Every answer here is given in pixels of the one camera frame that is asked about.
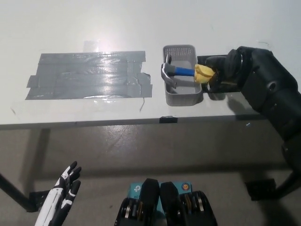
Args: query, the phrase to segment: blue hammer handle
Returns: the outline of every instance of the blue hammer handle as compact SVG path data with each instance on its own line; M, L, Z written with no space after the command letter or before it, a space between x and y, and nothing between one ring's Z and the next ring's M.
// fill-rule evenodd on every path
M187 68L182 68L182 67L176 67L174 75L194 77L194 69L187 69Z

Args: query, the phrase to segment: blue box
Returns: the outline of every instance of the blue box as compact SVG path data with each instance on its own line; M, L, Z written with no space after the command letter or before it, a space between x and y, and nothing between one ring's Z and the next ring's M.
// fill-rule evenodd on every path
M131 183L130 188L128 190L127 196L129 198L139 199L142 184L143 184L143 182ZM178 189L179 194L192 192L190 182L173 182L173 184ZM159 216L157 216L157 218L164 218L165 217L165 213L163 211L160 198L159 198L159 202L158 202L158 206L157 206L157 211L159 212Z

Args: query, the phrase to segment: gray duct tape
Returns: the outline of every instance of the gray duct tape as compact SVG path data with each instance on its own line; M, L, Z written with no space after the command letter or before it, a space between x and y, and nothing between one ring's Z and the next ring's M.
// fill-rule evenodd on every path
M115 64L145 62L145 51L98 53L45 53L39 64Z
M137 74L64 74L57 78L56 87L150 85L151 78L145 73Z
M98 77L98 83L110 82L112 86L116 85L114 81L108 81L110 77L121 79L131 77L141 71L141 63L119 63L115 65L98 65L98 66L82 66L76 64L69 65L39 65L37 69L37 76L39 76L38 87L54 87L59 86L60 80L66 78L80 81L81 77L85 77L88 80Z
M144 51L42 54L26 99L151 97Z
M26 100L151 97L152 85L31 88Z
M38 87L39 84L39 76L37 75L32 75L29 77L28 83L27 83L27 88L34 88Z

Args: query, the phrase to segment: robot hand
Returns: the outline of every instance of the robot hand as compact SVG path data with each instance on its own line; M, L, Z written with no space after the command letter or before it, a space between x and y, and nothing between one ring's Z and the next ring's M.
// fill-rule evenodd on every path
M80 187L81 167L72 163L49 191L35 226L61 226L65 221Z

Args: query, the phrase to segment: gray plastic basket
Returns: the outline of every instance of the gray plastic basket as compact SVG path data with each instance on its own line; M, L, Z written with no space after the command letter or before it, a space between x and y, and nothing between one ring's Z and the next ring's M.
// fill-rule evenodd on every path
M171 65L194 69L197 64L197 54L192 45L170 45L163 48L163 60L166 55L172 57ZM171 77L177 82L177 88L165 84L166 103L169 106L192 106L198 103L202 95L202 87L194 82L193 77L174 76Z

